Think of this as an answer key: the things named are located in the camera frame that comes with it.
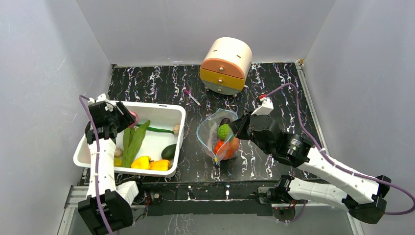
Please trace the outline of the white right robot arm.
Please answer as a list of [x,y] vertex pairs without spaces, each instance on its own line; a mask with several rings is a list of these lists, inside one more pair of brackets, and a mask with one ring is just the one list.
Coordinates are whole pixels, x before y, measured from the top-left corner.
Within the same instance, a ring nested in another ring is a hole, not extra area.
[[346,172],[340,170],[342,163],[331,164],[312,142],[282,131],[268,115],[247,112],[230,122],[229,127],[238,139],[253,142],[280,164],[308,171],[326,181],[313,183],[283,175],[275,188],[258,189],[256,194],[261,204],[314,201],[340,208],[368,224],[377,224],[385,214],[384,197],[390,188],[377,180],[389,183],[388,177],[381,175],[368,180],[359,178],[352,168],[348,167]]

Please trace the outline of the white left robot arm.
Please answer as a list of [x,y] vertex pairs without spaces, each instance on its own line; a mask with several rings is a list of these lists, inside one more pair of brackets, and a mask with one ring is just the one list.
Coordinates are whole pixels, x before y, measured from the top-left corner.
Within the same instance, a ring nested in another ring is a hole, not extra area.
[[78,212],[93,235],[112,235],[133,223],[131,204],[140,204],[146,190],[134,181],[115,183],[116,138],[119,133],[137,122],[122,102],[111,103],[107,98],[80,101],[89,122],[85,138],[91,158],[89,188]]

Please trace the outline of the clear zip top bag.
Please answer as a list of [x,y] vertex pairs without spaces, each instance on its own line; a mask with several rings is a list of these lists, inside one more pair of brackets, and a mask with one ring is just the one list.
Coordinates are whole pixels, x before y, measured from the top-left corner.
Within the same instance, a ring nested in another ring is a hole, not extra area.
[[196,136],[199,143],[202,146],[202,149],[205,153],[213,159],[213,162],[218,165],[221,161],[224,160],[225,154],[215,155],[214,148],[216,144],[220,141],[217,136],[217,130],[219,124],[223,118],[229,118],[231,121],[237,119],[237,114],[231,110],[218,109],[215,113],[208,116],[202,123],[198,126],[196,131]]

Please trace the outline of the red onion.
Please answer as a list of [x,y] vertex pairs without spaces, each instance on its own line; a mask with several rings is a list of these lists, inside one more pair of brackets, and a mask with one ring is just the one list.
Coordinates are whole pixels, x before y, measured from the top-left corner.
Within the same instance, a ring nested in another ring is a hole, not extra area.
[[129,112],[130,112],[131,117],[133,118],[133,122],[128,126],[128,128],[133,128],[138,123],[138,115],[133,111],[129,111]]

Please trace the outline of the orange pumpkin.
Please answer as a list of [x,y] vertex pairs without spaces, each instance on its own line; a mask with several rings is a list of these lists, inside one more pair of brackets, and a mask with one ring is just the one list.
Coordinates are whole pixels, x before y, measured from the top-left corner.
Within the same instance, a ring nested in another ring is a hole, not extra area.
[[227,149],[228,149],[228,143],[225,141],[219,141],[214,148],[214,154],[215,155],[225,154],[227,152]]

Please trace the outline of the green cabbage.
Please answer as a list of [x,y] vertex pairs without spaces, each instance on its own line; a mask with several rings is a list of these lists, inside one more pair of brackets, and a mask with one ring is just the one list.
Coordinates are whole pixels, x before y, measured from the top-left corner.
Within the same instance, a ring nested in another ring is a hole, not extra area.
[[233,133],[229,124],[220,125],[217,130],[217,136],[221,141],[227,141],[232,138]]

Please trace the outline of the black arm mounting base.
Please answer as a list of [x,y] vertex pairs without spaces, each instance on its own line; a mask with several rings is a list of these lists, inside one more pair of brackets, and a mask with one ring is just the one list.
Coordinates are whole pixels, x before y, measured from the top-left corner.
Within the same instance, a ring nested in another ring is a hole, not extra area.
[[277,180],[146,182],[138,188],[149,197],[149,216],[173,214],[282,215],[291,219],[302,200],[277,195]]

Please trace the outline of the dark green avocado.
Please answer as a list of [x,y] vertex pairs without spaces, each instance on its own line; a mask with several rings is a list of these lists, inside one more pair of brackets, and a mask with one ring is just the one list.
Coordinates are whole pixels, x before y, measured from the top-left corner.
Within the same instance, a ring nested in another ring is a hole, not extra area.
[[176,146],[176,144],[171,144],[165,147],[161,152],[161,158],[163,160],[173,161],[175,158]]

